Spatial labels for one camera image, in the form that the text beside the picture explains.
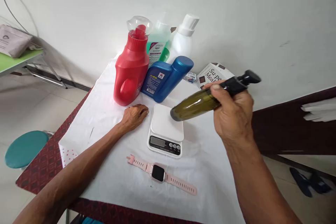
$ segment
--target pink smartwatch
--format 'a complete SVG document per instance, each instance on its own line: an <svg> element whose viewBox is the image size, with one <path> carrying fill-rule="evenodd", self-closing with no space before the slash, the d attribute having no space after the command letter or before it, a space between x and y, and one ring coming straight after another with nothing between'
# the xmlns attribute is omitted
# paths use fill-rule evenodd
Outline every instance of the pink smartwatch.
<svg viewBox="0 0 336 224"><path fill-rule="evenodd" d="M131 165L135 165L140 169L144 170L145 172L149 173L150 177L155 180L156 182L163 183L166 181L168 184L172 184L187 193L192 195L197 194L197 188L188 182L185 182L182 179L174 177L165 172L165 170L157 163L150 164L144 162L140 159L136 159L133 155L126 157L128 159L128 163Z"/></svg>

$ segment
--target kitchen scale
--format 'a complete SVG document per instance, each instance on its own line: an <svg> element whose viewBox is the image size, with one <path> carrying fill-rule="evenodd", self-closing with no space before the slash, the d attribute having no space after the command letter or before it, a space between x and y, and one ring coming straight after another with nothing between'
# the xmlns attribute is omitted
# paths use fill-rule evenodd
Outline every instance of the kitchen scale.
<svg viewBox="0 0 336 224"><path fill-rule="evenodd" d="M147 147L155 152L180 158L182 156L183 122L170 116L171 108L156 104L148 131Z"/></svg>

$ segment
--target hand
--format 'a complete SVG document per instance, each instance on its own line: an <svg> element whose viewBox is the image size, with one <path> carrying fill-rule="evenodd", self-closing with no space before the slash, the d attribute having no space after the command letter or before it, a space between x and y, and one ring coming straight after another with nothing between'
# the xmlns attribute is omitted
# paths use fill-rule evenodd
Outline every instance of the hand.
<svg viewBox="0 0 336 224"><path fill-rule="evenodd" d="M224 80L208 83L204 88L211 87L211 94L221 103L214 111L214 123L217 134L224 144L253 137L251 126L253 99L247 91L236 94L233 98L219 83Z"/></svg>
<svg viewBox="0 0 336 224"><path fill-rule="evenodd" d="M142 123L148 112L148 108L142 104L128 107L125 109L124 116L119 124L124 128L125 132L132 131Z"/></svg>

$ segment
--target red detergent bottle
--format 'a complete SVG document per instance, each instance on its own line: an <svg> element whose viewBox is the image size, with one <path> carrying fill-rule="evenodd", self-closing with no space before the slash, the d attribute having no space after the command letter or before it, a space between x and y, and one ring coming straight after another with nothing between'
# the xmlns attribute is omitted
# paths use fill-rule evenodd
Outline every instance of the red detergent bottle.
<svg viewBox="0 0 336 224"><path fill-rule="evenodd" d="M146 45L152 23L145 17L134 16L127 21L127 27L127 43L115 63L113 98L121 106L127 106L136 99L146 77L149 64Z"/></svg>

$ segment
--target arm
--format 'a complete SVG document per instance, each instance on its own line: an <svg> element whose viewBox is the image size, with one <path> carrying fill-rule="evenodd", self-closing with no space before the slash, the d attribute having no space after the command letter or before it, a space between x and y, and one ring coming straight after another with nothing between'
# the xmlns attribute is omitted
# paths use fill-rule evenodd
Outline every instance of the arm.
<svg viewBox="0 0 336 224"><path fill-rule="evenodd" d="M14 224L57 223L90 184L116 142L138 127L147 114L148 108L141 104L125 109L121 122L62 169L22 210Z"/></svg>
<svg viewBox="0 0 336 224"><path fill-rule="evenodd" d="M253 99L247 91L230 97L216 83L212 95L221 103L214 124L229 158L238 201L246 223L301 223L280 193L258 147L251 126Z"/></svg>

